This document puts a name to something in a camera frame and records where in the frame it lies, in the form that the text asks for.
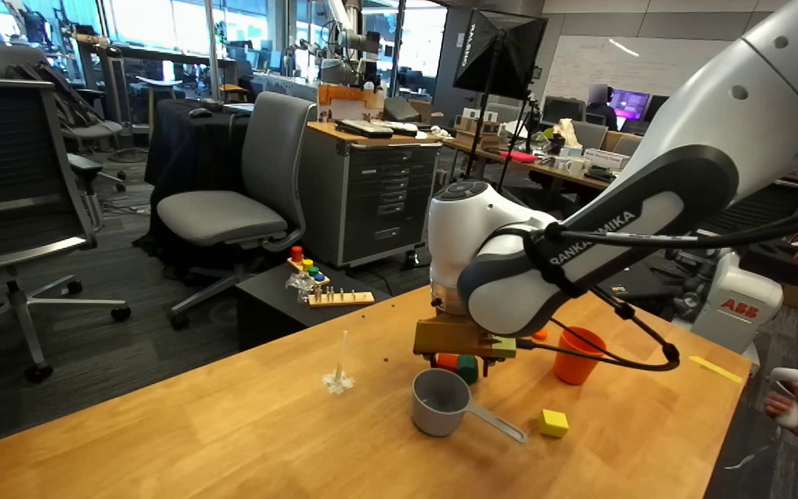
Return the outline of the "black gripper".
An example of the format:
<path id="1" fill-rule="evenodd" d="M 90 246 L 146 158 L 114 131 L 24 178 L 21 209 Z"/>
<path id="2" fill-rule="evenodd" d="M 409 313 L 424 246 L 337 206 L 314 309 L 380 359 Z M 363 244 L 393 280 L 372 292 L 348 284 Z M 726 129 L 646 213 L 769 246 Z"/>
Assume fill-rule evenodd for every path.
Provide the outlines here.
<path id="1" fill-rule="evenodd" d="M 415 324 L 413 353 L 434 359 L 437 353 L 478 356 L 481 361 L 503 361 L 514 356 L 514 341 L 489 335 L 469 320 L 433 316 Z"/>

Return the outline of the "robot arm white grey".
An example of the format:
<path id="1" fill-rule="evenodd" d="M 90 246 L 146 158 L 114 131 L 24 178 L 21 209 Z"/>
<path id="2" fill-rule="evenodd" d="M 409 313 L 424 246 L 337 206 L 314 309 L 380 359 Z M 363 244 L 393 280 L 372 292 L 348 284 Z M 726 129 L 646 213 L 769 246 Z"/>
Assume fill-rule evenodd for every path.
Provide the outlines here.
<path id="1" fill-rule="evenodd" d="M 566 220 L 485 181 L 444 187 L 427 213 L 434 313 L 415 350 L 531 335 L 568 299 L 657 246 L 692 246 L 731 202 L 798 170 L 798 0 L 743 33 L 657 112 L 634 156 Z"/>

